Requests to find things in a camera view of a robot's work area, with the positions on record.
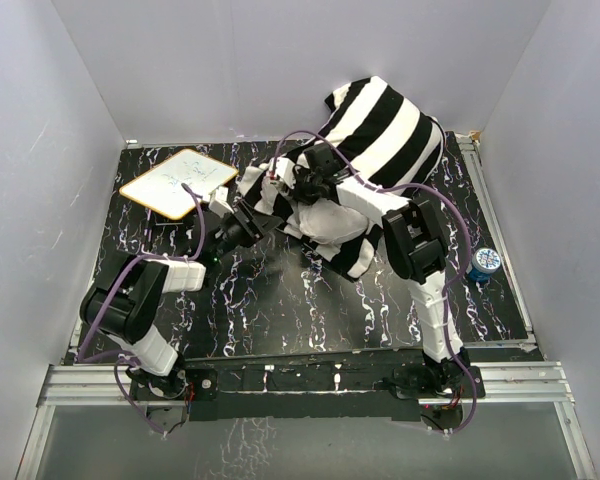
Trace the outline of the white pillow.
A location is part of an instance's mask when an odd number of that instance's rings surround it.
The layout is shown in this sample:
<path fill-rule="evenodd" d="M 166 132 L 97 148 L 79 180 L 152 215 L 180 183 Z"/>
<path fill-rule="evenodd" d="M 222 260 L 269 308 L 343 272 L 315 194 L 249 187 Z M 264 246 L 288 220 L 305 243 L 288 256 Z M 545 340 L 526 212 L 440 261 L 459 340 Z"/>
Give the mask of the white pillow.
<path fill-rule="evenodd" d="M 291 213 L 284 218 L 282 231 L 297 239 L 307 237 L 318 245 L 336 246 L 367 232 L 370 221 L 361 213 L 320 199 L 312 205 L 290 200 Z"/>

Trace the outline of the black white striped pillowcase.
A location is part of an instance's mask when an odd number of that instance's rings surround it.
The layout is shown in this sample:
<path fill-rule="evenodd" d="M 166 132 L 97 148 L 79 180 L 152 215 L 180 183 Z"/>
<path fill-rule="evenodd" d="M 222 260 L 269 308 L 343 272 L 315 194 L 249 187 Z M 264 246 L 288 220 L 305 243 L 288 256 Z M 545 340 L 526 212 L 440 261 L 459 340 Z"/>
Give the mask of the black white striped pillowcase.
<path fill-rule="evenodd" d="M 303 151 L 323 140 L 331 142 L 361 176 L 383 188 L 424 183 L 437 168 L 445 150 L 445 134 L 436 118 L 423 113 L 409 99 L 378 76 L 350 82 L 325 100 L 331 114 L 317 136 L 287 153 L 291 161 L 305 166 Z M 238 184 L 242 198 L 256 211 L 289 215 L 291 206 L 277 192 L 268 166 L 249 166 Z M 352 279 L 361 277 L 376 253 L 381 227 L 370 223 L 367 232 L 336 246 L 318 245 L 307 237 L 307 247 L 332 268 Z"/>

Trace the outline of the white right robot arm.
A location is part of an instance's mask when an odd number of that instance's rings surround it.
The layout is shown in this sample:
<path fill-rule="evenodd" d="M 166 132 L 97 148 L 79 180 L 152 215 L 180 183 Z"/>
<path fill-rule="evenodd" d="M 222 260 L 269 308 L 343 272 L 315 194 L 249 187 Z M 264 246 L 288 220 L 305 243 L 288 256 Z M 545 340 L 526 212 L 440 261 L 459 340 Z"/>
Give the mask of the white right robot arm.
<path fill-rule="evenodd" d="M 364 178 L 346 162 L 341 169 L 335 158 L 341 153 L 323 141 L 308 149 L 307 167 L 280 156 L 280 146 L 267 168 L 276 188 L 299 202 L 334 201 L 352 209 L 382 228 L 390 266 L 407 282 L 423 335 L 422 349 L 430 367 L 427 388 L 446 397 L 458 389 L 461 373 L 469 373 L 470 360 L 450 313 L 448 291 L 457 277 L 446 278 L 448 246 L 432 205 L 383 188 Z"/>

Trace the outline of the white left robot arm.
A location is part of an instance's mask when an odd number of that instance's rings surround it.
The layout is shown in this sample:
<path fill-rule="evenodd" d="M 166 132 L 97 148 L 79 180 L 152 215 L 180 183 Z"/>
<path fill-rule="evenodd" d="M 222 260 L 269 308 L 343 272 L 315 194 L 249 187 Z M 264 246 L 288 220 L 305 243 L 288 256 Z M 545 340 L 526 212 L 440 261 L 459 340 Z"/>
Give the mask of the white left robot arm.
<path fill-rule="evenodd" d="M 248 248 L 282 224 L 241 200 L 231 207 L 214 201 L 198 213 L 199 238 L 182 256 L 131 254 L 118 251 L 96 276 L 79 310 L 89 326 L 84 345 L 101 333 L 108 336 L 134 364 L 152 376 L 162 397 L 174 399 L 186 387 L 187 376 L 176 368 L 181 356 L 160 334 L 154 319 L 167 293 L 197 292 L 207 274 L 233 250 Z"/>

